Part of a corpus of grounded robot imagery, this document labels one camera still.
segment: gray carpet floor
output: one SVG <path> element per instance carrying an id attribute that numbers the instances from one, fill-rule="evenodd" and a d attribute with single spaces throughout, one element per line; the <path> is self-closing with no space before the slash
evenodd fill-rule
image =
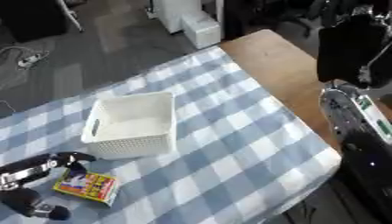
<path id="1" fill-rule="evenodd" d="M 90 0 L 75 10 L 85 32 L 72 25 L 61 36 L 39 39 L 18 46 L 47 50 L 49 57 L 29 71 L 15 70 L 14 59 L 0 68 L 0 101 L 6 100 L 16 111 L 45 102 L 77 95 L 192 53 L 195 48 L 179 33 L 169 34 L 158 20 L 148 19 L 143 0 Z M 4 27 L 0 46 L 9 46 Z M 0 117 L 10 110 L 0 104 Z"/>

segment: white basket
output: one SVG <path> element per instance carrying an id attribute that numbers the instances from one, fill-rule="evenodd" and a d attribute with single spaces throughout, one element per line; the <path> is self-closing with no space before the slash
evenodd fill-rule
<path id="1" fill-rule="evenodd" d="M 81 141 L 98 158 L 134 158 L 176 148 L 174 98 L 168 92 L 97 100 Z"/>

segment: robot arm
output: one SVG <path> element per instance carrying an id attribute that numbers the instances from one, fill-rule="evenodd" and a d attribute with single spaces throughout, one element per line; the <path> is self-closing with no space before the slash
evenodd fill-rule
<path id="1" fill-rule="evenodd" d="M 86 169 L 79 163 L 95 161 L 95 157 L 80 152 L 43 154 L 0 167 L 0 200 L 7 207 L 27 217 L 38 216 L 54 220 L 66 220 L 69 212 L 62 206 L 42 203 L 38 192 L 23 185 L 49 175 L 52 168 L 66 167 L 74 176 L 85 175 Z"/>

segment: blue and white checkered tablecloth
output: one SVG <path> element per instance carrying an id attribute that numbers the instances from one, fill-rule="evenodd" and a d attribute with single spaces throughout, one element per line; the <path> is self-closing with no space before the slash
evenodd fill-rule
<path id="1" fill-rule="evenodd" d="M 334 149 L 218 47 L 0 120 L 1 164 L 46 152 L 86 152 L 81 130 L 97 98 L 160 90 L 175 95 L 178 151 L 90 164 L 91 171 L 121 182 L 111 208 L 52 191 L 64 171 L 53 170 L 33 186 L 72 211 L 64 223 L 257 223 L 298 203 L 339 167 Z M 4 205 L 0 221 L 50 222 Z"/>

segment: floor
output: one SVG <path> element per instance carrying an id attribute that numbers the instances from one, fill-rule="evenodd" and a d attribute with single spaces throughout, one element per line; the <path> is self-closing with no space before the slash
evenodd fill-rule
<path id="1" fill-rule="evenodd" d="M 23 44 L 35 50 L 47 50 L 51 54 L 29 71 L 16 70 L 13 60 L 17 52 L 8 58 L 0 57 L 0 102 L 7 101 L 16 111 L 33 108 L 45 102 L 78 95 L 93 88 L 127 79 L 150 67 L 195 52 L 196 49 L 181 33 L 170 35 L 157 21 L 144 13 L 143 0 L 90 0 L 79 6 L 77 12 L 85 27 L 78 33 L 70 26 L 67 34 Z M 282 24 L 276 32 L 313 57 L 318 53 L 317 21 L 309 38 L 303 38 L 301 28 Z M 0 48 L 10 46 L 12 38 L 0 27 Z M 0 104 L 0 118 L 12 111 Z M 376 224 L 343 186 L 345 200 L 353 219 L 342 206 L 327 183 L 306 201 L 315 207 L 311 220 L 304 218 L 303 205 L 292 208 L 288 214 L 296 224 Z M 279 215 L 269 224 L 291 224 Z"/>
<path id="2" fill-rule="evenodd" d="M 32 41 L 23 46 L 51 54 L 30 71 L 15 69 L 12 52 L 0 67 L 0 101 L 16 111 L 89 89 L 125 80 L 133 75 L 192 53 L 196 49 L 182 34 L 170 35 L 144 13 L 144 0 L 90 0 L 76 8 L 84 33 L 70 26 L 67 34 Z M 0 27 L 0 47 L 9 46 Z M 11 111 L 0 104 L 0 117 Z"/>

